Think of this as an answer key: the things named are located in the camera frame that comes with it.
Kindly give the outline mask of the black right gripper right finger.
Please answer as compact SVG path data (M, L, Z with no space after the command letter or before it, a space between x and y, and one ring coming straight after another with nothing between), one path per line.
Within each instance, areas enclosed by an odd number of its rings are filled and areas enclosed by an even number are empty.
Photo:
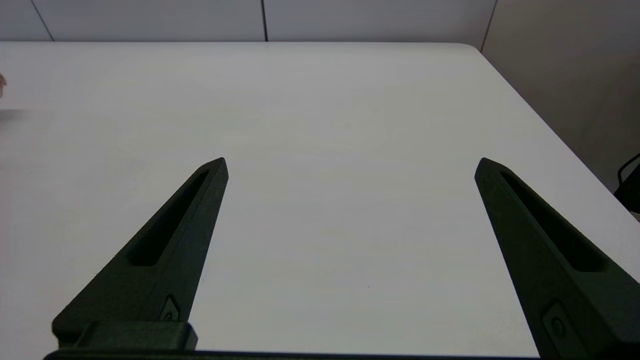
M506 166L474 180L538 354L637 360L638 281Z

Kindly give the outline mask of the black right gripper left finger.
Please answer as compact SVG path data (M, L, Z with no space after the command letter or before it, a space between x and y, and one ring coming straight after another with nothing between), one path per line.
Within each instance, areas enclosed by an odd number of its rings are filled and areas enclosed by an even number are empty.
M59 346L94 322L186 322L228 179L222 157L192 173L55 317Z

